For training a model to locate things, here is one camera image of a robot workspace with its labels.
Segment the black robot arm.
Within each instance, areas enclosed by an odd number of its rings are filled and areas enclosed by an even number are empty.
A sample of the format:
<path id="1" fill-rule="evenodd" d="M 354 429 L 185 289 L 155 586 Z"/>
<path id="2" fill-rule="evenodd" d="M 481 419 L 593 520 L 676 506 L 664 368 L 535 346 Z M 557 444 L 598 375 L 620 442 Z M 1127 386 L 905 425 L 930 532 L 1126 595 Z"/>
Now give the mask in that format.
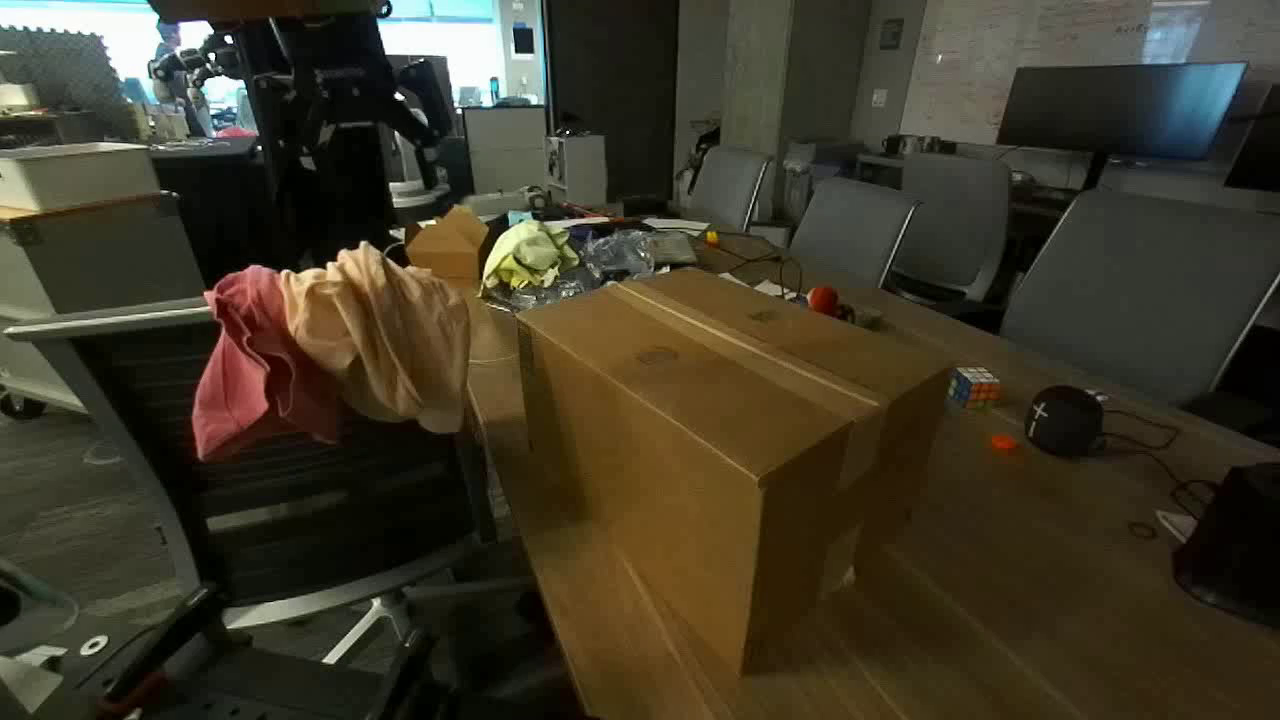
<path id="1" fill-rule="evenodd" d="M 442 76 L 384 53 L 398 0 L 149 0 L 162 20 L 203 20 L 202 72 L 248 89 L 270 200 L 289 239 L 325 259 L 398 227 L 384 137 L 434 171 L 453 134 Z"/>

